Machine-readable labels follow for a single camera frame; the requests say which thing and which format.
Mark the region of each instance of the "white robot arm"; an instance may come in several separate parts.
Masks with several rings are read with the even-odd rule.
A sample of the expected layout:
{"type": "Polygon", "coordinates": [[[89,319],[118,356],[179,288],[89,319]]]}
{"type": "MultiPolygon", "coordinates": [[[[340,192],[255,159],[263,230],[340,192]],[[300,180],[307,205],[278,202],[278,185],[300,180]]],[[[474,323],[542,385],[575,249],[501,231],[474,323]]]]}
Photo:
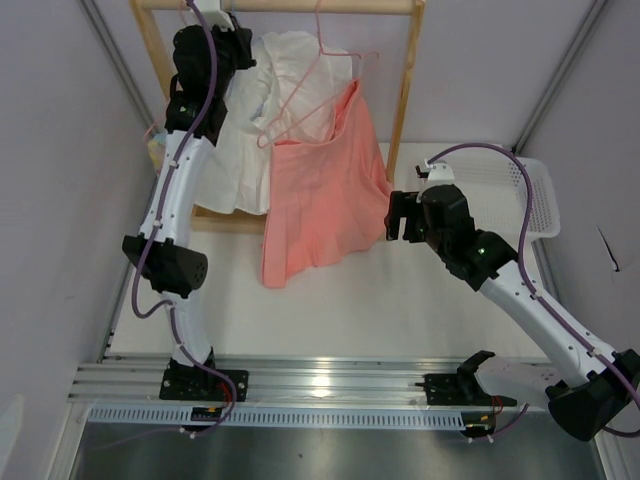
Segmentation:
{"type": "Polygon", "coordinates": [[[406,218],[403,239],[429,244],[454,276],[509,314],[555,367],[479,352],[458,368],[456,381],[468,397],[474,392],[505,396],[548,409],[569,434],[590,440],[632,398],[638,403],[640,357],[633,350],[618,353],[589,332],[528,276],[507,242],[475,228],[451,168],[431,165],[447,152],[474,145],[486,147],[452,147],[426,162],[425,170],[416,168],[424,180],[420,191],[391,194],[387,240],[398,238],[400,219],[406,218]]]}
{"type": "Polygon", "coordinates": [[[193,0],[187,4],[201,26],[187,26],[174,37],[173,59],[178,74],[171,81],[166,111],[166,157],[139,234],[125,236],[122,249],[137,267],[132,293],[136,315],[146,318],[164,305],[169,316],[175,348],[160,398],[226,398],[235,403],[244,400],[248,372],[215,370],[199,291],[207,275],[207,257],[189,249],[189,234],[197,183],[206,162],[216,155],[215,144],[226,116],[224,94],[236,70],[255,66],[252,33],[227,14],[224,16],[233,28],[227,22],[223,28],[216,25],[209,32],[193,0]],[[136,301],[141,276],[163,298],[146,313],[139,311],[136,301]],[[220,380],[231,387],[231,398],[225,397],[227,387],[220,380]]]}

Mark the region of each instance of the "white laundry basket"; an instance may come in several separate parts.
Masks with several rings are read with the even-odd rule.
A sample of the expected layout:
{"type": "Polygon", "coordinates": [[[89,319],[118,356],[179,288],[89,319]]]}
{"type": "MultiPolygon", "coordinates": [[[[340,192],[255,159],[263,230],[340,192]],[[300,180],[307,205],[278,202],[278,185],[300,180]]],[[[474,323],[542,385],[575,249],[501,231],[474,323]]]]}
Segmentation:
{"type": "MultiPolygon", "coordinates": [[[[518,157],[533,184],[533,211],[527,239],[560,233],[560,212],[547,167],[533,158],[518,157]]],[[[504,235],[522,228],[527,189],[524,178],[508,158],[499,154],[459,151],[443,158],[455,175],[455,184],[469,201],[476,227],[504,235]]]]}

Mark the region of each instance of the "white tabletop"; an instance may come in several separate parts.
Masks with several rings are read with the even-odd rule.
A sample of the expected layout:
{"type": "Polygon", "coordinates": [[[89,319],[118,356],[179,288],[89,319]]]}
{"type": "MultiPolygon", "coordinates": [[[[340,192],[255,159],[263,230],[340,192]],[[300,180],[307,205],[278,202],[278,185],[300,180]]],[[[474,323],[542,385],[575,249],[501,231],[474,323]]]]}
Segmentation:
{"type": "MultiPolygon", "coordinates": [[[[413,166],[445,147],[403,144],[396,187],[417,189],[413,166]]],[[[387,148],[381,145],[383,153],[387,148]]],[[[369,252],[307,269],[286,288],[270,290],[259,279],[261,244],[260,235],[192,234],[190,248],[209,260],[202,290],[216,354],[460,358],[485,349],[544,358],[513,320],[454,278],[427,245],[380,241],[369,252]]],[[[537,277],[530,246],[525,257],[537,277]]],[[[157,299],[143,280],[142,308],[157,299]]],[[[136,318],[129,286],[111,352],[170,353],[172,348],[164,310],[136,318]]]]}

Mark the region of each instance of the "purple cable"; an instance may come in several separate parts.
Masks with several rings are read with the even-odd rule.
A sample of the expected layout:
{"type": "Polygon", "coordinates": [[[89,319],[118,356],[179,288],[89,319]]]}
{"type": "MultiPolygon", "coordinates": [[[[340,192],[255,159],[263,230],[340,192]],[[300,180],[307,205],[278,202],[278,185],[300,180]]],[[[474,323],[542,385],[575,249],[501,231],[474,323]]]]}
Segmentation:
{"type": "MultiPolygon", "coordinates": [[[[524,178],[524,183],[525,183],[525,185],[527,187],[527,205],[526,205],[526,208],[525,208],[525,211],[524,211],[524,220],[522,222],[522,229],[520,230],[520,237],[518,239],[518,270],[520,270],[520,275],[522,276],[522,280],[526,284],[526,286],[529,289],[529,291],[531,292],[531,294],[534,295],[538,299],[538,301],[545,308],[545,310],[547,310],[547,312],[549,312],[549,314],[567,332],[569,332],[569,334],[571,334],[571,336],[573,338],[575,338],[576,341],[578,341],[584,348],[586,348],[588,352],[593,353],[594,350],[595,350],[595,347],[593,345],[591,345],[591,343],[589,343],[589,341],[587,339],[583,338],[582,335],[580,335],[580,333],[578,333],[575,328],[573,328],[571,325],[569,325],[569,323],[562,317],[562,315],[560,315],[560,313],[558,313],[556,311],[555,308],[553,308],[551,306],[551,304],[549,302],[547,302],[544,298],[539,297],[537,295],[536,287],[533,284],[533,282],[531,281],[531,278],[529,277],[529,274],[527,273],[527,268],[526,268],[525,263],[524,263],[524,245],[525,245],[525,241],[526,241],[526,235],[527,235],[527,228],[529,226],[529,220],[531,219],[531,212],[533,210],[533,185],[531,183],[531,177],[529,177],[529,172],[527,172],[527,169],[524,167],[524,165],[518,159],[518,157],[516,157],[509,150],[506,150],[506,149],[504,149],[502,147],[498,147],[496,145],[492,145],[490,143],[482,143],[482,142],[463,143],[463,144],[460,144],[460,145],[455,145],[453,147],[447,148],[446,150],[443,150],[442,152],[440,152],[439,154],[437,154],[436,156],[434,156],[433,158],[428,160],[427,164],[431,165],[432,163],[435,163],[438,160],[440,160],[445,155],[448,155],[449,153],[455,152],[456,150],[462,150],[464,148],[486,148],[486,149],[489,149],[489,150],[493,150],[493,151],[498,152],[498,153],[506,156],[507,158],[509,158],[509,160],[511,160],[518,167],[518,170],[520,170],[520,173],[522,174],[522,178],[524,178]]],[[[611,370],[611,372],[613,372],[613,374],[616,376],[616,378],[618,378],[618,380],[620,380],[620,383],[629,392],[629,394],[633,398],[634,402],[636,403],[636,405],[640,409],[640,395],[638,394],[636,389],[633,387],[633,385],[629,382],[629,380],[627,380],[627,378],[622,374],[622,372],[613,363],[611,363],[609,360],[607,360],[607,358],[604,355],[602,355],[600,353],[596,353],[595,357],[598,360],[600,360],[600,362],[603,365],[605,365],[609,370],[611,370]]],[[[514,422],[509,425],[509,428],[513,424],[515,424],[516,421],[520,417],[521,416],[516,418],[516,420],[514,420],[514,422]]],[[[640,437],[640,429],[638,429],[635,432],[620,432],[620,431],[614,430],[613,428],[610,428],[610,427],[604,427],[603,430],[608,432],[608,433],[611,433],[613,435],[617,435],[619,437],[624,437],[624,438],[640,437]]]]}
{"type": "MultiPolygon", "coordinates": [[[[204,120],[204,117],[207,114],[209,107],[211,106],[211,101],[213,100],[213,94],[216,88],[216,78],[218,76],[218,61],[217,61],[216,46],[213,42],[213,37],[211,36],[211,31],[209,29],[209,26],[207,25],[207,21],[202,16],[202,13],[200,12],[200,10],[198,10],[198,7],[196,7],[193,0],[187,0],[187,6],[191,8],[191,10],[193,10],[193,13],[195,13],[196,17],[198,18],[198,22],[200,23],[200,25],[202,26],[202,29],[204,30],[204,34],[207,39],[207,44],[209,45],[209,55],[211,57],[211,81],[209,82],[209,90],[207,91],[207,96],[204,100],[204,104],[202,105],[200,112],[198,112],[198,115],[196,116],[195,120],[187,130],[187,133],[185,133],[184,137],[182,138],[182,141],[178,145],[176,154],[173,157],[173,164],[169,167],[167,176],[165,177],[164,183],[162,184],[162,190],[160,191],[160,198],[158,199],[158,205],[156,208],[155,220],[157,222],[162,221],[162,209],[164,208],[164,203],[167,199],[167,194],[169,192],[169,185],[171,184],[171,178],[173,177],[173,172],[175,171],[176,168],[178,168],[180,155],[182,155],[182,151],[187,145],[187,142],[189,141],[191,135],[193,135],[193,132],[195,132],[196,128],[198,128],[198,125],[202,123],[202,120],[204,120]]],[[[149,318],[151,315],[153,315],[153,313],[156,310],[158,310],[163,305],[167,305],[167,306],[172,305],[170,300],[162,300],[157,304],[155,304],[153,307],[151,307],[151,309],[148,312],[143,313],[138,308],[138,286],[140,284],[142,269],[144,268],[144,264],[147,261],[147,256],[149,255],[149,251],[151,250],[151,246],[153,245],[153,241],[155,240],[159,229],[160,229],[159,226],[155,226],[151,230],[149,239],[147,240],[147,243],[144,246],[144,249],[142,250],[142,255],[140,255],[140,260],[138,260],[138,265],[136,265],[136,273],[133,277],[133,286],[131,289],[131,307],[133,308],[133,313],[135,313],[135,315],[138,318],[149,318]]]]}
{"type": "Polygon", "coordinates": [[[206,365],[203,365],[202,363],[198,362],[195,358],[193,358],[193,356],[187,351],[187,349],[182,344],[182,338],[180,338],[180,333],[178,332],[178,326],[176,322],[174,307],[169,308],[169,317],[171,319],[171,333],[173,334],[173,339],[175,340],[176,344],[179,345],[180,351],[184,354],[184,356],[187,357],[189,361],[193,363],[196,367],[200,368],[201,370],[204,370],[209,375],[218,377],[220,380],[223,380],[224,382],[226,382],[227,385],[229,385],[229,387],[231,388],[231,405],[229,406],[229,408],[227,408],[227,411],[224,413],[224,415],[222,415],[222,417],[216,423],[194,434],[195,437],[201,437],[203,435],[207,435],[217,430],[220,424],[229,418],[233,410],[236,408],[236,402],[238,401],[238,391],[236,390],[235,384],[224,373],[214,370],[213,368],[209,368],[206,365]]]}
{"type": "MultiPolygon", "coordinates": [[[[209,110],[209,107],[211,106],[211,101],[213,100],[213,94],[214,94],[215,86],[216,86],[216,78],[217,78],[217,75],[218,75],[218,64],[217,64],[216,47],[215,47],[215,44],[213,42],[213,37],[211,36],[211,31],[209,29],[209,26],[207,25],[207,21],[205,20],[204,16],[202,15],[202,13],[198,9],[198,7],[196,7],[196,5],[194,3],[194,0],[187,0],[187,6],[189,8],[191,8],[191,10],[193,10],[193,13],[196,15],[196,17],[198,19],[198,22],[200,23],[200,25],[202,26],[202,29],[204,30],[205,37],[207,39],[207,44],[209,45],[209,55],[210,55],[210,58],[211,58],[211,81],[209,82],[209,90],[207,91],[207,96],[205,98],[204,104],[202,105],[202,108],[200,109],[200,112],[198,112],[198,115],[196,116],[196,118],[194,119],[193,123],[191,124],[191,127],[189,127],[189,129],[185,133],[184,137],[182,138],[182,141],[178,145],[178,148],[176,150],[176,154],[173,157],[173,164],[169,166],[169,170],[167,172],[167,176],[165,177],[164,183],[162,185],[162,190],[160,191],[160,198],[158,199],[158,205],[156,207],[155,220],[157,222],[161,222],[162,221],[162,210],[164,208],[164,204],[165,204],[165,201],[166,201],[166,198],[167,198],[167,194],[169,192],[169,185],[171,184],[171,178],[173,177],[173,173],[174,173],[175,169],[178,168],[178,161],[180,160],[180,156],[182,155],[182,152],[184,151],[184,148],[187,145],[187,142],[189,141],[190,137],[193,135],[193,132],[195,132],[196,128],[198,128],[198,125],[200,125],[200,123],[204,119],[205,115],[207,114],[207,111],[209,110]]],[[[169,309],[169,317],[170,317],[170,321],[171,321],[171,330],[173,332],[173,336],[174,336],[174,339],[176,341],[176,344],[179,345],[180,351],[196,367],[204,370],[205,372],[207,372],[210,375],[213,375],[215,377],[218,377],[218,378],[224,380],[231,387],[231,397],[232,397],[231,398],[231,407],[229,409],[227,409],[226,413],[222,416],[222,418],[220,418],[220,420],[218,422],[216,422],[213,426],[208,427],[206,430],[203,430],[202,432],[199,432],[198,434],[196,434],[196,436],[201,436],[201,435],[205,434],[205,432],[208,433],[208,432],[214,431],[220,425],[220,423],[222,423],[223,421],[225,421],[229,417],[229,415],[231,414],[231,412],[235,408],[235,404],[236,404],[236,401],[237,401],[236,386],[229,379],[229,377],[227,377],[226,375],[224,375],[224,374],[222,374],[222,373],[220,373],[220,372],[218,372],[218,371],[216,371],[216,370],[214,370],[212,368],[209,368],[209,367],[203,365],[202,363],[198,362],[187,351],[187,349],[184,347],[184,345],[182,345],[182,340],[181,340],[180,335],[179,335],[178,330],[177,330],[176,318],[175,318],[175,307],[173,305],[173,302],[171,302],[170,300],[161,300],[160,302],[155,304],[153,307],[151,307],[151,309],[149,309],[149,311],[147,311],[147,312],[142,312],[138,308],[138,286],[140,284],[140,277],[142,275],[142,269],[144,268],[145,262],[147,260],[148,255],[149,255],[149,251],[151,250],[151,246],[153,245],[153,241],[155,240],[159,229],[160,229],[159,226],[154,226],[153,227],[153,229],[151,230],[151,234],[149,235],[149,239],[147,240],[147,243],[145,244],[144,249],[142,250],[142,254],[140,255],[140,260],[138,261],[138,265],[136,266],[136,273],[135,273],[135,276],[133,278],[133,287],[132,287],[132,292],[131,292],[131,306],[133,308],[133,312],[136,314],[137,317],[139,317],[139,318],[149,318],[151,315],[153,315],[153,313],[156,310],[158,310],[160,307],[166,305],[168,307],[168,309],[169,309]]],[[[160,431],[166,431],[166,430],[167,429],[160,429],[160,430],[154,430],[153,432],[160,432],[160,431]]]]}

